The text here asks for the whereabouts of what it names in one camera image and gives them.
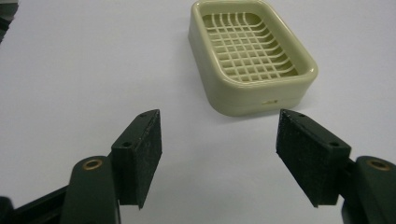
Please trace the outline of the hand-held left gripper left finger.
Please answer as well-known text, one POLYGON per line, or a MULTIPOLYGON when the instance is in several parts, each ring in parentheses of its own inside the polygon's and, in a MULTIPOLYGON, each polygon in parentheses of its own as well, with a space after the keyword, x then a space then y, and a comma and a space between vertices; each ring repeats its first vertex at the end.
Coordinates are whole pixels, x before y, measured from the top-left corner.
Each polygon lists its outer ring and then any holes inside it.
POLYGON ((144 206, 161 155, 161 114, 153 109, 132 121, 109 155, 74 166, 61 224, 120 224, 122 205, 144 206))

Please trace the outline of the dark object at table edge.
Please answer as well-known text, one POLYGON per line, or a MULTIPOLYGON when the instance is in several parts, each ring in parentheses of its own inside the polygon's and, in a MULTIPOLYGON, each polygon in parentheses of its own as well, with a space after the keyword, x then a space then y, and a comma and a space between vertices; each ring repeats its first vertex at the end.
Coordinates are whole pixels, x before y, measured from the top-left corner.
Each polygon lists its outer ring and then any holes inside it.
POLYGON ((0 43, 14 20, 18 8, 19 0, 0 0, 0 43))

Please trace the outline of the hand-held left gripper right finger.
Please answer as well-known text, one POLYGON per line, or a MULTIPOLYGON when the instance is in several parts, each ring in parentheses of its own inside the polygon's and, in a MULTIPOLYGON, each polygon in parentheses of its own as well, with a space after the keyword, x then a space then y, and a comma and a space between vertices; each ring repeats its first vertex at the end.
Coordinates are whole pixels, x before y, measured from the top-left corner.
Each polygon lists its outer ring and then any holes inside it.
POLYGON ((396 165, 349 158, 351 146, 296 111, 279 112, 276 153, 313 206, 344 198, 344 224, 396 224, 396 165))

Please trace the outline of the pale green soap dish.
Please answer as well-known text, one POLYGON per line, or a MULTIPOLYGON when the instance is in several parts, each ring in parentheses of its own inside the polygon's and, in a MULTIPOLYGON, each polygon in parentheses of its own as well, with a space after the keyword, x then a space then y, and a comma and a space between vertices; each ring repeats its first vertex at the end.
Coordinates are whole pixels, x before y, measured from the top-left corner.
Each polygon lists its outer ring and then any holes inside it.
POLYGON ((318 75, 314 59, 262 0, 198 0, 189 41, 207 100, 226 116, 292 108, 318 75))

